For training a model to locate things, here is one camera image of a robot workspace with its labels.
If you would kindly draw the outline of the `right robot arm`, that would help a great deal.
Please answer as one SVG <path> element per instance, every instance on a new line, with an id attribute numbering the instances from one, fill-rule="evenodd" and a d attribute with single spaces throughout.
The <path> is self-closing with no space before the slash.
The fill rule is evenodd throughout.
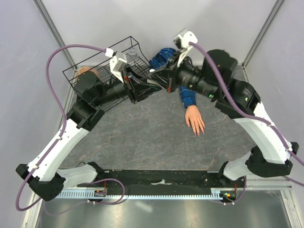
<path id="1" fill-rule="evenodd" d="M 215 107 L 239 124 L 255 142 L 244 156 L 225 162 L 218 173 L 218 183 L 230 186 L 249 174 L 279 177 L 290 174 L 298 143 L 289 142 L 271 122 L 259 94 L 245 81 L 233 77 L 237 61 L 226 51 L 210 50 L 202 67 L 173 48 L 161 49 L 149 62 L 152 80 L 168 92 L 176 88 L 185 107 L 196 105 L 196 94 L 208 97 Z"/>

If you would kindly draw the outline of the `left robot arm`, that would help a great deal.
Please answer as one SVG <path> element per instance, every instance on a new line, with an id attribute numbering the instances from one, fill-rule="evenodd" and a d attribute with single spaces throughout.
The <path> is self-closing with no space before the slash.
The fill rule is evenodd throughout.
<path id="1" fill-rule="evenodd" d="M 63 189 L 83 183 L 94 187 L 103 184 L 102 168 L 95 162 L 71 169 L 60 169 L 60 165 L 101 120 L 105 114 L 102 105 L 125 96 L 136 103 L 162 89 L 152 80 L 136 74 L 129 66 L 124 73 L 126 77 L 109 85 L 104 84 L 92 70 L 81 73 L 74 86 L 77 101 L 64 114 L 62 127 L 33 161 L 16 168 L 17 174 L 41 199 L 50 201 Z"/>

